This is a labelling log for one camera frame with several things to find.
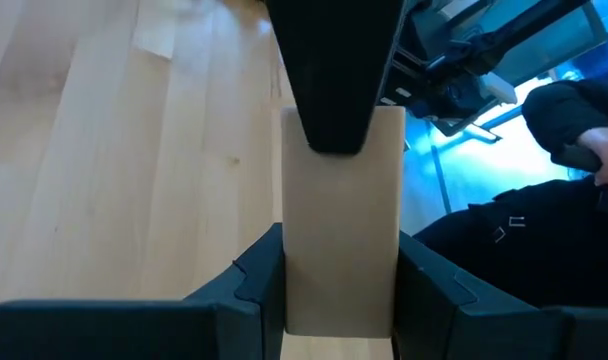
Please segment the person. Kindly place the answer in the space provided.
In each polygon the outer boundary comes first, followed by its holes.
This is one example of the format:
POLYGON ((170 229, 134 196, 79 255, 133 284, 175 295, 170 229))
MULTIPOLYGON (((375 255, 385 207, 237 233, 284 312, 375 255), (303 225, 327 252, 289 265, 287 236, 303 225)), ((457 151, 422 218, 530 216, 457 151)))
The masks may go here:
MULTIPOLYGON (((547 152, 582 146, 582 133, 608 127, 608 81, 538 87, 522 115, 547 152)), ((602 186, 593 174, 510 190, 446 215, 414 238, 533 306, 608 307, 608 213, 597 209, 602 186)))

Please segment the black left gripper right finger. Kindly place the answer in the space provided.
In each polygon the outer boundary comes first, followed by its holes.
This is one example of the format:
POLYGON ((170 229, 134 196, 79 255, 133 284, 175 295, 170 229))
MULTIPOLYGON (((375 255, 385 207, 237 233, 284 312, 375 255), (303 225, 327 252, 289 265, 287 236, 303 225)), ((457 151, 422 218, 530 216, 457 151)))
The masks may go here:
POLYGON ((566 324, 402 232, 393 342, 402 360, 563 360, 566 324))

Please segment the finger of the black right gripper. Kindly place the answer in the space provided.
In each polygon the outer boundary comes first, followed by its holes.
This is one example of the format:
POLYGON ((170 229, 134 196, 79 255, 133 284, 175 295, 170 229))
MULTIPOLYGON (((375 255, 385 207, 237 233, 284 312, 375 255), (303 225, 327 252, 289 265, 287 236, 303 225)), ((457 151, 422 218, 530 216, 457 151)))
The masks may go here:
POLYGON ((404 0, 264 0, 310 148, 362 149, 404 0))

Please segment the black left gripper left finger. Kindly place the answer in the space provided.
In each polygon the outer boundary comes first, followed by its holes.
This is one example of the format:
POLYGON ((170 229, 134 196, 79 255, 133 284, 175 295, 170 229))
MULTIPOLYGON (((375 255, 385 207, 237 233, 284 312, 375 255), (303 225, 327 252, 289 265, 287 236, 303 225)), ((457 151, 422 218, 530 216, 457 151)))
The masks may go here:
POLYGON ((198 360, 280 360, 285 256, 275 223, 220 275, 186 297, 210 317, 198 329, 198 360))

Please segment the large beige rectangular block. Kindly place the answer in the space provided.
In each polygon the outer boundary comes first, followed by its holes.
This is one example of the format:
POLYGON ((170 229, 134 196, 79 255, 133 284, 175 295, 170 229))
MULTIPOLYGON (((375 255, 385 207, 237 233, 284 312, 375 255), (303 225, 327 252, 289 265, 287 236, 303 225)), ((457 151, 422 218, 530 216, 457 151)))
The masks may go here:
POLYGON ((399 249, 406 112, 376 107, 362 150, 323 155, 281 114, 285 329, 388 338, 399 249))

